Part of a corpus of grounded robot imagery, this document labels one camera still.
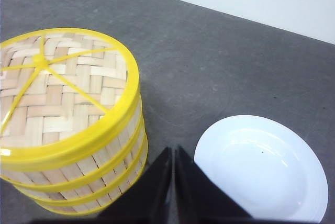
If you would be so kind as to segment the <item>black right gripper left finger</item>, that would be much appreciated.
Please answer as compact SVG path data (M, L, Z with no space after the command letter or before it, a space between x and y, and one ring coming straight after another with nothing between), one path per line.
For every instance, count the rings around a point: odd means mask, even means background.
M97 217L97 223L167 223L172 150L166 147L144 174Z

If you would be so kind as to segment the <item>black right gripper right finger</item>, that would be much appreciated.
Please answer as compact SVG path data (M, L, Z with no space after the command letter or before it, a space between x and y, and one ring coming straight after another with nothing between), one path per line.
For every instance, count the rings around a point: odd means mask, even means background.
M180 146L174 169L180 223L253 223L251 215L212 183Z

